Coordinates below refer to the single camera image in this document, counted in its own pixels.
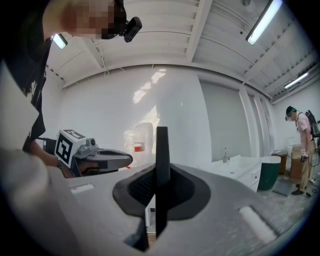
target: gray mat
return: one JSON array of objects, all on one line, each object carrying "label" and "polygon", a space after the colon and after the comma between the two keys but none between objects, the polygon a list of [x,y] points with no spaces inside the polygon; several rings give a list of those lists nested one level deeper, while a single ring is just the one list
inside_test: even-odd
[{"label": "gray mat", "polygon": [[272,192],[279,195],[288,196],[292,189],[292,183],[287,179],[279,179]]}]

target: ceiling light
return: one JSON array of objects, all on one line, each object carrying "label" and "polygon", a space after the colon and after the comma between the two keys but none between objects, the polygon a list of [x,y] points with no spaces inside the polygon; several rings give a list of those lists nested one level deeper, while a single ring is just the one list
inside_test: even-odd
[{"label": "ceiling light", "polygon": [[257,20],[246,39],[249,44],[254,45],[258,38],[265,31],[273,17],[276,15],[282,4],[282,0],[270,0],[263,10],[260,18]]},{"label": "ceiling light", "polygon": [[302,76],[298,77],[296,80],[294,80],[293,82],[289,83],[288,85],[286,85],[284,88],[288,89],[291,86],[294,86],[296,83],[298,83],[299,81],[301,81],[302,79],[306,78],[309,75],[309,73],[305,73]]},{"label": "ceiling light", "polygon": [[51,38],[53,38],[53,41],[56,43],[56,45],[60,49],[65,48],[66,45],[68,44],[67,40],[64,38],[64,36],[62,34],[55,34]]}]

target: ceiling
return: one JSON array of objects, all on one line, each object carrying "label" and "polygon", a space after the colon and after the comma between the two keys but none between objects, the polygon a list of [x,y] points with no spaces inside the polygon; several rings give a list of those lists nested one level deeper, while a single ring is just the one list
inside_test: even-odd
[{"label": "ceiling", "polygon": [[[318,63],[318,55],[285,4],[250,45],[246,36],[268,0],[251,0],[248,7],[242,2],[250,0],[124,0],[127,19],[142,21],[132,42],[62,33],[68,45],[61,50],[52,44],[46,72],[65,88],[119,68],[182,65],[230,76],[271,97],[280,95],[288,82]],[[313,74],[318,76],[318,68]]]}]

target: black backpack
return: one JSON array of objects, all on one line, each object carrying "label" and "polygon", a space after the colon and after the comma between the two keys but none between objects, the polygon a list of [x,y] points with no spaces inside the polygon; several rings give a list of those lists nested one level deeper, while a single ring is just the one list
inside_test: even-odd
[{"label": "black backpack", "polygon": [[314,138],[320,138],[319,127],[318,127],[317,121],[316,121],[316,119],[315,119],[315,116],[311,113],[310,110],[308,110],[307,112],[305,112],[305,115],[308,117],[309,122],[310,122],[311,135],[312,135]]}]

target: brown box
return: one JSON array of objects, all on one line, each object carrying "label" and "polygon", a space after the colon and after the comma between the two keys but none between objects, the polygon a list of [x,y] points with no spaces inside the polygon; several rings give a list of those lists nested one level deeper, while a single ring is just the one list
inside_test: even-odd
[{"label": "brown box", "polygon": [[302,163],[301,159],[301,145],[293,145],[291,154],[291,169],[290,178],[301,179],[302,177]]},{"label": "brown box", "polygon": [[286,163],[287,163],[287,152],[286,151],[280,151],[278,153],[273,153],[272,156],[277,156],[277,157],[281,158],[279,173],[280,174],[285,174],[285,172],[286,172]]}]

